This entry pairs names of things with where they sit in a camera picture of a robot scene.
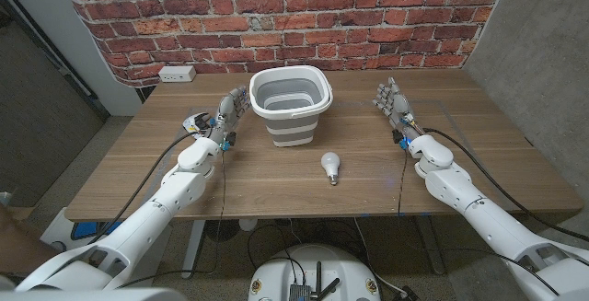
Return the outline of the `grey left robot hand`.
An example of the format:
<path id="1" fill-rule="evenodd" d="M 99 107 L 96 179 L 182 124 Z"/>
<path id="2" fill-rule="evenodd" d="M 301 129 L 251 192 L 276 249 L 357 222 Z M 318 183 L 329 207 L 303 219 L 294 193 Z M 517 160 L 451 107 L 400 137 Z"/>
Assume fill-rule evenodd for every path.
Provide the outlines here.
<path id="1" fill-rule="evenodd" d="M 225 137 L 237 128 L 239 119 L 249 107 L 247 88 L 240 86 L 232 89 L 221 99 L 214 115 L 214 125 L 212 125 L 208 137 L 221 144 Z"/>

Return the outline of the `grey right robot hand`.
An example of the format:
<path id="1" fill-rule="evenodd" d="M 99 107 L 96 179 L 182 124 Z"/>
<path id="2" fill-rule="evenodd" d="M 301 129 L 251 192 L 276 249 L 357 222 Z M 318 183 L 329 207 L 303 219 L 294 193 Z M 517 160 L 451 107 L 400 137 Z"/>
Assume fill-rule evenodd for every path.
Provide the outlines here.
<path id="1" fill-rule="evenodd" d="M 424 135 L 424 130 L 414 117 L 412 107 L 393 76 L 388 78 L 386 85 L 380 84 L 376 92 L 373 104 L 388 118 L 396 143 L 410 143 Z"/>

